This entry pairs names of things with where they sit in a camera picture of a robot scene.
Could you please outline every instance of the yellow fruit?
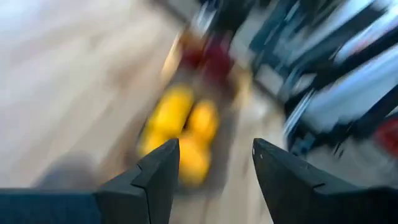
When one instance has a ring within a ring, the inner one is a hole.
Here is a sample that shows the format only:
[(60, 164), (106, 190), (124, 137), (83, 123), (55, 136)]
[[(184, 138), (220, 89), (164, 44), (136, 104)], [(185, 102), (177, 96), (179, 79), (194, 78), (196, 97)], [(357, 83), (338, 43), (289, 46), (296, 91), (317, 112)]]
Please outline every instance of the yellow fruit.
[(141, 148), (139, 154), (141, 155), (141, 157), (144, 157), (152, 152), (154, 149), (163, 145), (167, 140), (169, 139), (163, 134), (146, 128), (146, 130), (144, 130), (142, 134)]
[(199, 102), (189, 117), (188, 128), (202, 140), (211, 142), (218, 129), (216, 105), (210, 100)]
[(166, 91), (149, 118), (149, 125), (170, 138), (181, 134), (193, 104), (193, 92), (189, 87), (176, 86)]
[(182, 136), (180, 141), (180, 180), (189, 186), (198, 186), (205, 180), (210, 167), (210, 154), (202, 150), (195, 138)]

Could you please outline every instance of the floor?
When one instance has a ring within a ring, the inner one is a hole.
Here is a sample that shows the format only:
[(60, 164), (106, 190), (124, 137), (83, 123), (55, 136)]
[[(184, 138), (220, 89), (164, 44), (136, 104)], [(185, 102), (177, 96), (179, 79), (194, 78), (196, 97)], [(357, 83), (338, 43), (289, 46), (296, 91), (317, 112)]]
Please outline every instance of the floor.
[[(0, 186), (90, 189), (126, 169), (181, 25), (143, 0), (3, 1), (0, 22)], [(225, 185), (177, 195), (170, 222), (271, 223), (251, 144), (283, 147), (283, 122), (251, 89)]]

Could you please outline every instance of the wooden floor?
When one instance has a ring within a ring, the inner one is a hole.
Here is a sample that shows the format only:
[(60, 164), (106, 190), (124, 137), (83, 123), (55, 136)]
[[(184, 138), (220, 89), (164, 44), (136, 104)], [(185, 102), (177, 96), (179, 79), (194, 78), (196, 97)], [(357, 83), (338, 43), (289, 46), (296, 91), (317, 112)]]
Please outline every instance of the wooden floor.
[[(1, 187), (93, 188), (131, 165), (181, 29), (143, 2), (0, 3)], [(251, 144), (260, 137), (283, 147), (283, 119), (271, 100), (251, 90), (224, 187), (176, 196), (170, 222), (270, 223)]]

